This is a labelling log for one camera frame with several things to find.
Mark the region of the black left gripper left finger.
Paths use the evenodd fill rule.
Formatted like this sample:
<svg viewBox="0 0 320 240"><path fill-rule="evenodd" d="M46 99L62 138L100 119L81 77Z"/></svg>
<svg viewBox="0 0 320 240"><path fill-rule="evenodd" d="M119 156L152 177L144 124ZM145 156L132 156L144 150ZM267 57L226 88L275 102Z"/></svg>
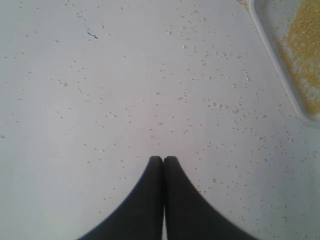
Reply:
<svg viewBox="0 0 320 240"><path fill-rule="evenodd" d="M164 166L149 158L139 181L125 200L81 240L161 240L164 219Z"/></svg>

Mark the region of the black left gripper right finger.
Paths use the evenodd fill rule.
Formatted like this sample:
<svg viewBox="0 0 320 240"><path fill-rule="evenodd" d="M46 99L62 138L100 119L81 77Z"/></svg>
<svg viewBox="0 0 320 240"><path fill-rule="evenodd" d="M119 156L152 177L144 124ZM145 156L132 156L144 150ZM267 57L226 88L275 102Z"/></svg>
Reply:
<svg viewBox="0 0 320 240"><path fill-rule="evenodd" d="M215 210L193 186L178 158L163 161L165 225L169 240L254 240Z"/></svg>

